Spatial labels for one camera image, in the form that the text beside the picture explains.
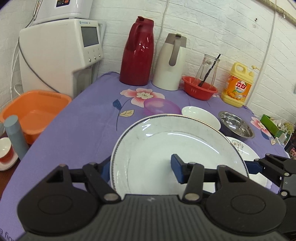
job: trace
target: red thermos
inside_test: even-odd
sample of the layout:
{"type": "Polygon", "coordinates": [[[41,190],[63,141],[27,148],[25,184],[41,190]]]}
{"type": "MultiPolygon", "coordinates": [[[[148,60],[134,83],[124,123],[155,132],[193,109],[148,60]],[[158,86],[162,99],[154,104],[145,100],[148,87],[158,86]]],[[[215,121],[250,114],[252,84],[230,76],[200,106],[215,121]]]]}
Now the red thermos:
{"type": "Polygon", "coordinates": [[[124,48],[119,80],[127,85],[142,86],[149,80],[154,52],[154,21],[138,17],[124,48]]]}

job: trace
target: gray cylinder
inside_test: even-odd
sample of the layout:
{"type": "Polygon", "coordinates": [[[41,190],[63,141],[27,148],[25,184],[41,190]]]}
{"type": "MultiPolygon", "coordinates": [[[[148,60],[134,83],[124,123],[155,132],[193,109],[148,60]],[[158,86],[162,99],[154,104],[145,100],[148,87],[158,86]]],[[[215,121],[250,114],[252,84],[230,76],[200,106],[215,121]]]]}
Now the gray cylinder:
{"type": "Polygon", "coordinates": [[[29,150],[29,145],[25,140],[17,115],[11,115],[8,117],[4,121],[4,127],[13,149],[17,153],[19,159],[22,160],[29,150]]]}

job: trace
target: white thermos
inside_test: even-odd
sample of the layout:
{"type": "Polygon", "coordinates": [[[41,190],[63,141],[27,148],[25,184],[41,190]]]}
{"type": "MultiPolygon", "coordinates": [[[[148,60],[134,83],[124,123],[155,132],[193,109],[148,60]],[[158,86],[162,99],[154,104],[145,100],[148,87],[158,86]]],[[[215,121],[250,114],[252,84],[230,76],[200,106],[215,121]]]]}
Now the white thermos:
{"type": "Polygon", "coordinates": [[[178,89],[185,64],[186,41],[180,34],[168,34],[158,55],[153,85],[170,91],[178,89]]]}

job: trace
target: wooden floor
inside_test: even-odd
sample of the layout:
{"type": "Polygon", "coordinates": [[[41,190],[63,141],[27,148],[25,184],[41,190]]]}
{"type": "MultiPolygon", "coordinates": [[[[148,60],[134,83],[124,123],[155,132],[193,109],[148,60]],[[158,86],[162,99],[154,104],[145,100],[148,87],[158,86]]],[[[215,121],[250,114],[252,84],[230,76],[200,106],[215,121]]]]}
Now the wooden floor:
{"type": "Polygon", "coordinates": [[[0,199],[2,197],[4,189],[6,188],[7,183],[9,182],[19,163],[20,160],[18,159],[17,162],[10,169],[6,171],[0,171],[0,199]]]}

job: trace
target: glass carafe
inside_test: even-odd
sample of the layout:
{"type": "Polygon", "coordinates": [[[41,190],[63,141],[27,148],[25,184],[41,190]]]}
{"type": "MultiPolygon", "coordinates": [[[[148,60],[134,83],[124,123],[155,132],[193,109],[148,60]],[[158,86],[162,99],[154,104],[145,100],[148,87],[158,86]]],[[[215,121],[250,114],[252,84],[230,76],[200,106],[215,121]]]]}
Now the glass carafe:
{"type": "Polygon", "coordinates": [[[211,89],[216,78],[216,71],[220,59],[205,54],[194,84],[204,89],[211,89]]]}

